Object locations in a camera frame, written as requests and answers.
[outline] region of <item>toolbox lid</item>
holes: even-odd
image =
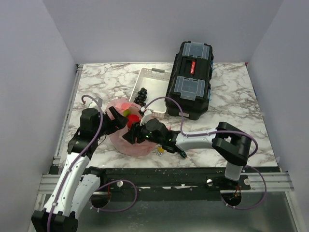
[[[204,89],[204,80],[177,76],[174,92],[180,93],[180,98],[195,101],[196,96],[204,96]]]
[[[209,47],[203,43],[185,43],[183,47],[183,56],[207,59],[209,55]]]

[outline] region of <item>robotic hand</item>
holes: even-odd
[[[98,132],[100,113],[95,108],[82,111],[80,127],[68,144],[69,154],[56,188],[43,210],[35,211],[32,215],[31,220],[36,231],[75,232],[78,226],[77,219],[93,192],[107,183],[104,169],[86,167],[100,137],[112,134],[128,123],[128,119],[113,107],[109,110],[114,119],[103,114],[101,129],[90,146],[90,141]],[[239,180],[241,170],[247,164],[251,145],[251,139],[245,136],[245,133],[226,122],[220,122],[215,129],[183,134],[180,131],[168,130],[156,118],[151,119],[149,110],[142,109],[141,113],[144,115],[141,122],[133,123],[130,131],[123,136],[128,142],[134,144],[148,140],[160,144],[170,153],[178,152],[184,158],[186,150],[215,149],[227,160],[225,178],[234,182]],[[80,156],[81,151],[87,146],[89,148]]]

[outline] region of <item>yellow object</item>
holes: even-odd
[[[163,153],[165,150],[162,147],[158,147],[158,151]]]
[[[129,109],[124,111],[124,116],[128,117],[131,114],[131,111]]]

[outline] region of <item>white tray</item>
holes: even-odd
[[[161,69],[147,69],[142,68],[136,80],[133,92],[130,97],[130,102],[133,102],[138,96],[141,88],[147,89],[147,99],[145,103],[151,100],[166,96],[166,91],[169,86],[170,72]],[[157,118],[164,118],[166,106],[164,99],[159,99],[152,103],[148,109],[152,110],[153,116]]]

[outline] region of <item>white marble surface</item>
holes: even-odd
[[[105,109],[108,102],[121,97],[129,98],[142,67],[171,71],[172,63],[119,63],[86,64],[70,118],[69,129],[62,145],[62,160],[67,152],[68,141],[79,127],[79,117],[84,106],[81,96],[89,94],[103,99]],[[251,166],[277,166],[271,144],[260,113],[253,87],[244,63],[218,63],[214,65],[211,80],[209,110],[198,121],[185,120],[184,131],[200,131],[215,128],[226,121],[252,135],[259,143],[258,152],[249,159]],[[180,117],[166,116],[161,122],[180,127]],[[225,160],[213,149],[194,149],[186,152],[187,159],[178,154],[165,152],[156,155],[156,150],[144,157],[130,157],[115,150],[109,138],[93,155],[90,164],[97,167],[225,167]]]

